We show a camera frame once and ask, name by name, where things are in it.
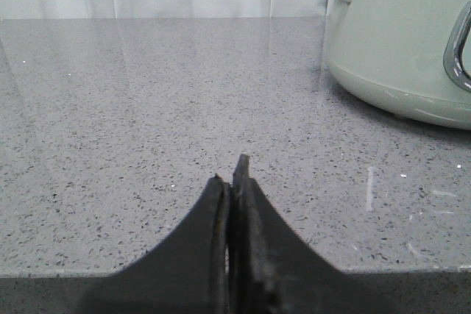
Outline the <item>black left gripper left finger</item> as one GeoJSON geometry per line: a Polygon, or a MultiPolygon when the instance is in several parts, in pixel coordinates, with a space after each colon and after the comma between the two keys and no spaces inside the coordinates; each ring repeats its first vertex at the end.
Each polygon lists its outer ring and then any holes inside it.
{"type": "Polygon", "coordinates": [[[76,313],[226,313],[229,185],[208,180],[197,203],[164,241],[79,301],[76,313]]]}

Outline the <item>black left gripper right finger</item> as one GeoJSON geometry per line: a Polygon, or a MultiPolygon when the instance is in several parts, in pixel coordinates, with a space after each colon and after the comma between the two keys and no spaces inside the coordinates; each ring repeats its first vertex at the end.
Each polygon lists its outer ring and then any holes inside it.
{"type": "Polygon", "coordinates": [[[286,224],[239,157],[230,211],[234,313],[382,313],[382,298],[335,269],[286,224]]]}

